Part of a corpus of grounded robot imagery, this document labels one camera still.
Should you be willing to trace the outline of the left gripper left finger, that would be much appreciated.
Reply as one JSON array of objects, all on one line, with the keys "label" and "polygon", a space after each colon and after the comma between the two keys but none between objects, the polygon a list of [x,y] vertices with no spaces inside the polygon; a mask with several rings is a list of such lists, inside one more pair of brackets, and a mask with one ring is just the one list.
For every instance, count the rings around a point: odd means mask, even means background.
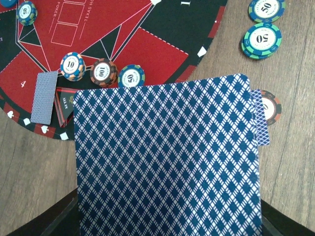
[{"label": "left gripper left finger", "polygon": [[10,236],[79,236],[77,190],[73,190],[41,215],[9,234]]}]

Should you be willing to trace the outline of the blue card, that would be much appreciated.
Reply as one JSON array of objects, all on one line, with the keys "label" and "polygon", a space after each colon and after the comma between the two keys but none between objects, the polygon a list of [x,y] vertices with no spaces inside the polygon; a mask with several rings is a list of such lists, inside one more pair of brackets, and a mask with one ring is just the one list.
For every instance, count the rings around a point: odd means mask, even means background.
[{"label": "blue card", "polygon": [[254,121],[255,121],[255,138],[259,146],[267,146],[270,144],[270,136],[268,132],[267,120],[264,112],[262,94],[259,89],[251,91],[254,103]]},{"label": "blue card", "polygon": [[31,122],[50,125],[58,71],[38,73],[31,111]]}]

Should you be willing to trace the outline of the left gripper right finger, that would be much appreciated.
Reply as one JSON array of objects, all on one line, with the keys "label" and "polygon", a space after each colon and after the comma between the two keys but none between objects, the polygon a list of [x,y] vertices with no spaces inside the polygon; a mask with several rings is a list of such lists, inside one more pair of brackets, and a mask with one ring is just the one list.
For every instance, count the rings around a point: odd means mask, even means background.
[{"label": "left gripper right finger", "polygon": [[297,223],[261,200],[263,236],[315,236],[315,233]]}]

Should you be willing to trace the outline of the teal poker chip stack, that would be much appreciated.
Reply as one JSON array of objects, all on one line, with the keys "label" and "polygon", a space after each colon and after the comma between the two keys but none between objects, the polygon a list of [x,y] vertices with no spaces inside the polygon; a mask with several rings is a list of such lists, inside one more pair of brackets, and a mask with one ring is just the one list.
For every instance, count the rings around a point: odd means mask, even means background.
[{"label": "teal poker chip stack", "polygon": [[255,24],[241,41],[243,53],[251,59],[266,59],[274,54],[282,42],[280,29],[271,23]]}]

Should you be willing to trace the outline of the brown poker chip stack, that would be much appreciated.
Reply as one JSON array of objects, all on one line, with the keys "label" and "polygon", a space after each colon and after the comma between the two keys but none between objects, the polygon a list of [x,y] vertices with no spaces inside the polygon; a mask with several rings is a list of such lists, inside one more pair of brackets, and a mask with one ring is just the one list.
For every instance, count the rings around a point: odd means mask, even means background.
[{"label": "brown poker chip stack", "polygon": [[262,102],[267,125],[270,126],[280,119],[282,105],[280,100],[271,92],[261,90]]}]

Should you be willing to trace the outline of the blue playing card deck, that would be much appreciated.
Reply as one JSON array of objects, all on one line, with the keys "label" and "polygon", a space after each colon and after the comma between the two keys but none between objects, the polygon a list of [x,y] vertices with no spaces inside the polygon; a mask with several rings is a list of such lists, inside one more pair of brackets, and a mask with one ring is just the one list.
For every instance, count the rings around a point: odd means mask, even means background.
[{"label": "blue playing card deck", "polygon": [[80,234],[262,235],[243,74],[74,96]]}]

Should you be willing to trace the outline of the blue round blind button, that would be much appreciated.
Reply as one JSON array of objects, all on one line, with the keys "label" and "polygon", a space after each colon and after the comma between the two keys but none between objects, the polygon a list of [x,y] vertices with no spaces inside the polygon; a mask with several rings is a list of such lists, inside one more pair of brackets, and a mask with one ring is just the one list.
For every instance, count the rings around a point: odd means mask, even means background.
[{"label": "blue round blind button", "polygon": [[5,8],[14,7],[17,4],[18,0],[0,0],[0,3]]}]

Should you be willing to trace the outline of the purple white chip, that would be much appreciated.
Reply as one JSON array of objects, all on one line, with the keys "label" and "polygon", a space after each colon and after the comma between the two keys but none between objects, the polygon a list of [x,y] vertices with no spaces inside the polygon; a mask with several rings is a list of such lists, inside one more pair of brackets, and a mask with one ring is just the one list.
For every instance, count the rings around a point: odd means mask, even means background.
[{"label": "purple white chip", "polygon": [[79,53],[70,52],[63,57],[60,63],[60,70],[67,80],[78,82],[85,74],[86,65]]}]

